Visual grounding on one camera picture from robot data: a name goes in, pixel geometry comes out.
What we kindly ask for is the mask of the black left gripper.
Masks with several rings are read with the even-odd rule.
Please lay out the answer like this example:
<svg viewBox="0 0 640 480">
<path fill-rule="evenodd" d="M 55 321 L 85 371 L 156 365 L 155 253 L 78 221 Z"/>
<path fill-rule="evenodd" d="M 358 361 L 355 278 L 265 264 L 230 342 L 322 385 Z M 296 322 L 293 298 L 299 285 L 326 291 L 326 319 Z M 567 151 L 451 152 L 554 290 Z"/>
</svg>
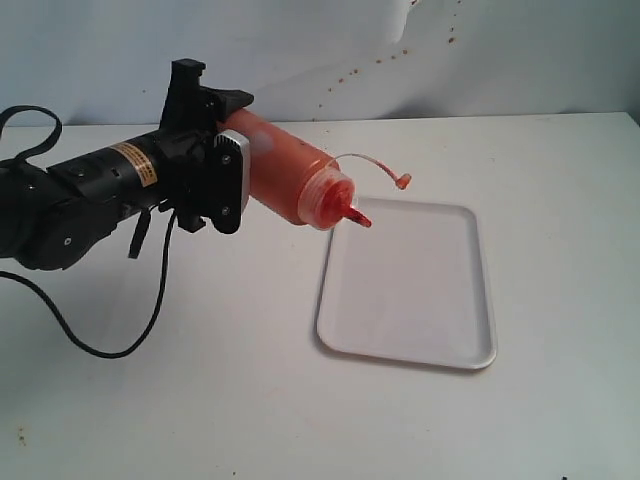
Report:
<svg viewBox="0 0 640 480">
<path fill-rule="evenodd" d="M 200 83 L 205 64 L 180 59 L 171 64 L 171 77 L 162 110 L 157 146 L 160 159 L 162 211 L 172 210 L 178 226 L 195 233 L 205 226 L 197 180 L 212 150 L 216 122 L 253 103 L 244 90 L 214 89 Z"/>
</svg>

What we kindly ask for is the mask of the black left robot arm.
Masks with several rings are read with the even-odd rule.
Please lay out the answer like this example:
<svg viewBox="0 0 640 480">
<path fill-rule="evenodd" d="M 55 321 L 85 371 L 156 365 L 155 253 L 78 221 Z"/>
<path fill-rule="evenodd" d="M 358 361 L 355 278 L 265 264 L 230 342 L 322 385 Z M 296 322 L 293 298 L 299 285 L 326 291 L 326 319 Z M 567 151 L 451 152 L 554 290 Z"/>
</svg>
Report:
<svg viewBox="0 0 640 480">
<path fill-rule="evenodd" d="M 254 97 L 201 85 L 204 69 L 193 59 L 172 63 L 153 131 L 45 169 L 30 164 L 58 142 L 57 123 L 40 144 L 2 161 L 2 257 L 31 270 L 67 269 L 135 216 L 129 249 L 135 258 L 152 210 L 172 211 L 190 233 L 207 224 L 235 233 L 249 196 L 249 144 L 220 126 Z"/>
</svg>

